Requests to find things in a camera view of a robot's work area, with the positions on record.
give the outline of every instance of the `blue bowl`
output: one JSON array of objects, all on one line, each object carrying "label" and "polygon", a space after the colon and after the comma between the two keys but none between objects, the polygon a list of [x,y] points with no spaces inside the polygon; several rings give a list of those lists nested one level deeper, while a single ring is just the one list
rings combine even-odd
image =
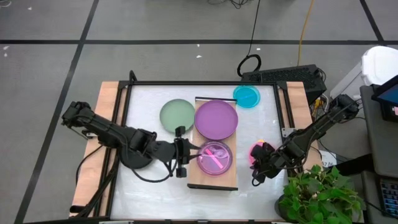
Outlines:
[{"label": "blue bowl", "polygon": [[254,86],[242,85],[235,88],[234,99],[243,108],[253,108],[260,102],[260,93]]}]

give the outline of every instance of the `white table surface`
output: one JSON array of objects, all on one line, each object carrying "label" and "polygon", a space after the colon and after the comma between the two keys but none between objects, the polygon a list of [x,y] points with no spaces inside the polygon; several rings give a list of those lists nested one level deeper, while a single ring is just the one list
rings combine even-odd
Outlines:
[{"label": "white table surface", "polygon": [[[127,126],[155,131],[157,140],[172,142],[174,135],[161,125],[162,106],[180,98],[195,105],[196,96],[233,98],[236,86],[134,86]],[[113,219],[260,219],[280,220],[275,201],[283,194],[287,174],[283,170],[258,187],[251,184],[250,147],[263,139],[275,148],[282,144],[279,120],[272,86],[256,86],[261,94],[259,104],[251,109],[237,106],[239,124],[236,130],[237,191],[189,189],[187,178],[171,177],[152,184],[139,180],[129,168],[120,164],[111,218]],[[185,138],[192,140],[192,129]],[[167,170],[153,161],[139,170],[147,179],[161,179]]]}]

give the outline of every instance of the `keyboard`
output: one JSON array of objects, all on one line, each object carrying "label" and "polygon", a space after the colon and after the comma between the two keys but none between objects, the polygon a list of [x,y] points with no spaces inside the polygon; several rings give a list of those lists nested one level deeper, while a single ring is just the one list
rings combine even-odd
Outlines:
[{"label": "keyboard", "polygon": [[384,210],[390,215],[398,217],[398,180],[381,179],[380,190],[382,196],[380,199]]},{"label": "keyboard", "polygon": [[316,65],[247,72],[243,74],[242,81],[257,83],[274,83],[277,81],[303,82],[309,105],[326,91],[326,86],[320,76],[320,70]]},{"label": "keyboard", "polygon": [[303,82],[305,88],[316,87],[317,84],[315,83],[315,80],[319,77],[318,74],[311,71],[308,67],[302,67],[289,70],[263,71],[250,76],[249,79],[252,82],[258,82],[260,80],[260,75],[262,75],[262,79],[267,82],[276,82],[281,80]]}]

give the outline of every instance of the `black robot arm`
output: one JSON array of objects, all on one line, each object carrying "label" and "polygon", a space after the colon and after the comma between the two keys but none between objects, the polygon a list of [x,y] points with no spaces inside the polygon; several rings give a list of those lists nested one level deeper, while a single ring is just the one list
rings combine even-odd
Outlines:
[{"label": "black robot arm", "polygon": [[163,163],[176,159],[177,177],[186,177],[187,172],[182,165],[188,164],[189,160],[199,155],[190,155],[190,149],[199,149],[191,144],[188,139],[181,138],[185,128],[176,129],[174,142],[156,141],[156,133],[132,127],[122,127],[110,120],[95,114],[88,103],[72,102],[66,112],[62,115],[62,124],[68,128],[84,127],[98,136],[98,141],[111,148],[121,151],[120,158],[123,164],[129,164],[124,155],[138,154],[142,160],[158,159]]},{"label": "black robot arm", "polygon": [[255,162],[252,176],[259,183],[265,178],[274,178],[282,169],[300,167],[306,158],[311,143],[320,139],[336,123],[344,119],[352,119],[358,114],[358,104],[347,95],[339,95],[330,105],[330,110],[321,118],[290,134],[278,150],[273,150],[267,144],[256,146],[251,155]]}]

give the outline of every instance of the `wooden board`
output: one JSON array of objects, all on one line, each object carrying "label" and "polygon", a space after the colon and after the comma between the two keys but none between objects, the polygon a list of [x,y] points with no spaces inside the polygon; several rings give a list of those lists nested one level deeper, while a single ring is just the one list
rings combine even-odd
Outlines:
[{"label": "wooden board", "polygon": [[[312,124],[310,108],[308,107],[307,96],[305,94],[304,85],[302,82],[287,82],[287,93],[289,94],[290,106],[292,108],[293,121],[295,128],[305,129],[308,125]],[[282,115],[284,117],[285,127],[289,126],[287,119],[287,111],[285,108],[285,100],[282,90],[279,91],[280,103],[282,105]],[[308,152],[308,158],[303,166],[303,169],[311,169],[313,165],[318,164],[322,167],[322,159],[318,149],[318,143],[314,141],[312,147]]]},{"label": "wooden board", "polygon": [[[119,82],[103,82],[99,91],[98,100],[95,108],[95,113],[107,118],[112,119],[114,102],[116,99],[116,93],[118,92]],[[121,104],[119,106],[118,123],[121,122],[122,111],[124,108],[124,99],[126,97],[126,91],[122,92]],[[86,151],[84,157],[93,152],[100,145],[98,144],[97,138],[89,139],[86,145]],[[114,161],[115,150],[111,153],[111,160],[109,163],[108,170],[110,170]],[[72,205],[85,206],[94,193],[97,191],[102,165],[105,157],[105,147],[100,149],[97,153],[93,154],[88,158],[85,163],[81,166],[78,183],[75,189],[75,196],[73,197]],[[109,186],[105,190],[102,198],[102,205],[100,215],[105,215],[106,202],[109,195]]]},{"label": "wooden board", "polygon": [[[207,101],[196,100],[195,109],[196,111],[205,104]],[[234,109],[236,108],[236,103],[229,103]],[[196,146],[201,146],[205,142],[211,141],[204,136],[202,136],[196,127],[193,127],[193,144]],[[221,140],[225,143],[232,152],[233,160],[231,167],[222,175],[217,177],[211,177],[204,173],[198,166],[196,159],[192,159],[189,163],[189,174],[188,174],[188,184],[195,185],[206,185],[206,186],[217,186],[217,187],[229,187],[237,188],[236,181],[236,132],[234,132],[230,137]],[[191,150],[191,154],[196,154],[197,150]]]}]

